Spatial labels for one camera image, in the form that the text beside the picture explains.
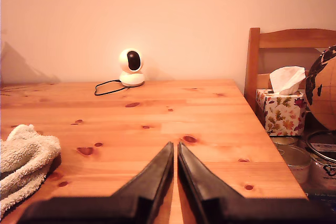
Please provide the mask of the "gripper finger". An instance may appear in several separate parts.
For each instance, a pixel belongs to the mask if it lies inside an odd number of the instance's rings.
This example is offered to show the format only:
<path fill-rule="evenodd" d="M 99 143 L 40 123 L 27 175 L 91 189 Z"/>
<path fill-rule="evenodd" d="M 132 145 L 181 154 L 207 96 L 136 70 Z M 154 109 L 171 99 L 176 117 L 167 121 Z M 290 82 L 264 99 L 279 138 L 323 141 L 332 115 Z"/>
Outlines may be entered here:
<path fill-rule="evenodd" d="M 112 196 L 113 223 L 154 223 L 170 187 L 174 147 L 168 142 L 130 181 Z"/>
<path fill-rule="evenodd" d="M 212 173 L 182 142 L 177 146 L 178 175 L 197 223 L 239 223 L 227 215 L 229 200 L 243 196 Z"/>

